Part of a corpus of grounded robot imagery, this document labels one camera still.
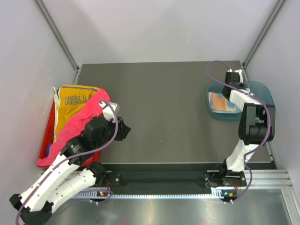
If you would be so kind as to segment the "blue polka dot towel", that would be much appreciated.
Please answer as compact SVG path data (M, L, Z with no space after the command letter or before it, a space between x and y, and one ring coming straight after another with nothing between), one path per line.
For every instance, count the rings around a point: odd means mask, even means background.
M221 93L208 92L208 105L213 113L236 114L241 112L235 104L227 100Z

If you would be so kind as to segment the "pink towel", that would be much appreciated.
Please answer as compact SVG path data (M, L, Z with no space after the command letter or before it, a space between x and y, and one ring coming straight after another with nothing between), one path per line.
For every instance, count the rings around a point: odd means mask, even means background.
M111 101L108 93L100 88L84 107L65 124L58 134L57 141L50 144L48 156L37 159L37 165L50 166L69 139L78 136L84 130L85 124L93 117L102 115L102 108L99 105L101 100Z

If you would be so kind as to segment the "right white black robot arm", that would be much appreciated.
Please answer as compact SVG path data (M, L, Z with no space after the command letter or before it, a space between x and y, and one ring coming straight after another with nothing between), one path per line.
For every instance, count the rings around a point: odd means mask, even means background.
M275 106L256 97L242 80L241 70L229 69L225 74L223 96L241 110L239 141L232 154L224 160L219 172L223 185L243 182L247 162L258 147L273 140Z

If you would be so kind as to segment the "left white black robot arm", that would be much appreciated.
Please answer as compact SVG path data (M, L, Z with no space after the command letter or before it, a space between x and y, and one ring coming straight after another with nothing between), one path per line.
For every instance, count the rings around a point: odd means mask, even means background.
M101 186L107 180L107 170L92 162L76 177L65 179L112 141L123 141L131 131L123 119L116 121L93 117L84 130L67 141L52 165L26 191L14 194L9 201L18 211L15 223L22 220L27 225L43 225L67 200L84 192L86 188Z

